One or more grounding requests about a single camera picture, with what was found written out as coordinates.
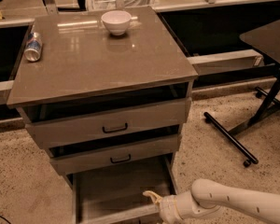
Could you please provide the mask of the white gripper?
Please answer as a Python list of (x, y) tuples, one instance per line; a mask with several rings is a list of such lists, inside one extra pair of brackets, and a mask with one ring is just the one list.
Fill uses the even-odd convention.
[(162, 198), (162, 196), (151, 190), (144, 191), (143, 195), (159, 206), (160, 217), (164, 224), (177, 224), (180, 221), (174, 195)]

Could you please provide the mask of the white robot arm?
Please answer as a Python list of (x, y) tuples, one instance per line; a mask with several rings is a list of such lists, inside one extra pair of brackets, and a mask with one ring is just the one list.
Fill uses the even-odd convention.
[(217, 217), (222, 207), (257, 218), (267, 224), (280, 224), (280, 195), (221, 185), (209, 179), (197, 179), (190, 190), (176, 195), (160, 196), (146, 190), (157, 206), (163, 224), (178, 224), (188, 218)]

